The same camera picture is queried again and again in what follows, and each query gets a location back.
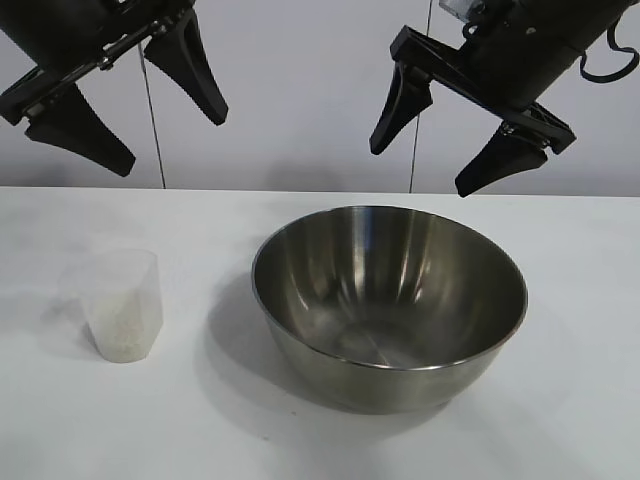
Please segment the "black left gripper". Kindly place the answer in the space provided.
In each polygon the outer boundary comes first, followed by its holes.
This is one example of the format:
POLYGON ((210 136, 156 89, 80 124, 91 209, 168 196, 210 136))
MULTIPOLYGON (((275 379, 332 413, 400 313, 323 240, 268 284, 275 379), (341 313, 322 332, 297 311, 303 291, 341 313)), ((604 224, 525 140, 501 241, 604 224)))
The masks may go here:
MULTIPOLYGON (((152 35, 144 58, 213 124, 226 121, 228 105, 209 66, 191 1, 3 1, 1 31, 35 62, 1 94, 1 116, 12 125, 60 85, 109 68, 152 35)), ((29 119, 25 135, 119 176, 128 176, 136 161, 76 85, 48 99, 29 119)))

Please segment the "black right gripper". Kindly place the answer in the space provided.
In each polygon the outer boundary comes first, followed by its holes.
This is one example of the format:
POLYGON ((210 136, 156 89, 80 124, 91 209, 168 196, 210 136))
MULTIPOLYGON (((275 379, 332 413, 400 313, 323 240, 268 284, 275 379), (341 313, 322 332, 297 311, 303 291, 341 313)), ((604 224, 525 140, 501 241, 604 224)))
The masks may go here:
POLYGON ((464 43, 453 48, 408 25, 390 46, 394 72, 381 116, 369 138, 380 155, 432 105, 440 83, 501 119, 483 149, 455 179, 467 197, 506 177, 535 170, 576 139, 539 104, 542 93, 575 61, 576 51, 528 8, 461 8, 464 43))

